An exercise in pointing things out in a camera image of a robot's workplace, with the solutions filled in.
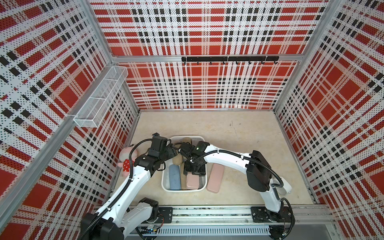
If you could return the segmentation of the pink case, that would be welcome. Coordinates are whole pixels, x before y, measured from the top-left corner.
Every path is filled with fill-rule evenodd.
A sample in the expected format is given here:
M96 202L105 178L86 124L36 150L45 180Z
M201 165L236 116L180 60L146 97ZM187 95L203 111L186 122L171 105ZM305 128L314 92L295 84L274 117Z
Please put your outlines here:
M213 164L212 171L207 183L207 190L211 193L217 194L220 190L223 180L225 167L219 164Z
M186 187L187 190L198 190L200 187L200 177L198 175L188 173L186 179Z

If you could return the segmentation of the tan case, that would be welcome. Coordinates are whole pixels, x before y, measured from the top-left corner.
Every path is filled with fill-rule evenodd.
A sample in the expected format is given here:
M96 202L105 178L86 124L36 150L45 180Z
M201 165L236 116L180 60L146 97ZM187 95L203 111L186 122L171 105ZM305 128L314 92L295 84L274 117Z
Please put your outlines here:
M181 189L187 190L187 176L184 174L183 166L180 166L180 174L181 174Z

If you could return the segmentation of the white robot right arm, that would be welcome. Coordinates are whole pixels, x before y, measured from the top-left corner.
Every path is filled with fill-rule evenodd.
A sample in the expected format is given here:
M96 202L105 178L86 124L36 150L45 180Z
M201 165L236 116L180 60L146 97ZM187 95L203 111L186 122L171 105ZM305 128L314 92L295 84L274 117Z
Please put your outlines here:
M213 163L210 180L215 180L214 173L224 167L238 170L247 176L248 185L260 193L265 203L265 216L257 217L259 221L289 222L295 221L292 208L285 207L280 196L289 194L292 186L274 172L263 155L258 151L251 154L234 153L217 148L207 142L200 141L196 146L190 143L176 143L178 154L184 161L181 174L186 176L186 183L192 182L192 177L206 175L206 164Z

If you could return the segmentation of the grey fabric glasses case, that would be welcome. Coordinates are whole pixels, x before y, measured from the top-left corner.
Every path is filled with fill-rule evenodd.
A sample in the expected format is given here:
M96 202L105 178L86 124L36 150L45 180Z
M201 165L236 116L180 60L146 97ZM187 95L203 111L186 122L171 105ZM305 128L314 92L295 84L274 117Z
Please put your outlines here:
M199 177L199 189L203 189L205 187L205 177Z

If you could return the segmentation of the blue case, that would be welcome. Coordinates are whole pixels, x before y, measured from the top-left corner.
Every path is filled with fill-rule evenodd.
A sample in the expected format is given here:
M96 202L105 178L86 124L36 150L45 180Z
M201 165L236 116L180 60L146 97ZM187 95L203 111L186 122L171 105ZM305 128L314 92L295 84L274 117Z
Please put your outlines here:
M170 181L170 190L179 191L181 190L181 175L180 168L177 165L171 165L169 167L169 181Z

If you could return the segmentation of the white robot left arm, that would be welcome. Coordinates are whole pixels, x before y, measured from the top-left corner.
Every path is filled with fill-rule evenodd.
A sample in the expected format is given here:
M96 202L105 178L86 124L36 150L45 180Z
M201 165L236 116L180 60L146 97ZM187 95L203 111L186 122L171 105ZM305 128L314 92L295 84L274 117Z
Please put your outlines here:
M79 240L124 240L142 222L157 218L157 201L143 199L133 210L128 208L160 166L178 153L171 140L158 133L129 150L123 153L129 162L129 176L96 213L84 216Z

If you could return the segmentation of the beige case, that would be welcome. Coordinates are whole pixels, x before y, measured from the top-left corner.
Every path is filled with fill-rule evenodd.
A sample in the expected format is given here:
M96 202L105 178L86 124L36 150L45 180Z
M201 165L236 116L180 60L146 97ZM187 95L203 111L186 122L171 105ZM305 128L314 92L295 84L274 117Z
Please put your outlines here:
M192 144L192 139L189 138L189 137L185 137L185 138L182 139L182 143Z
M183 163L183 156L177 155L176 157L172 158L173 165L180 166Z

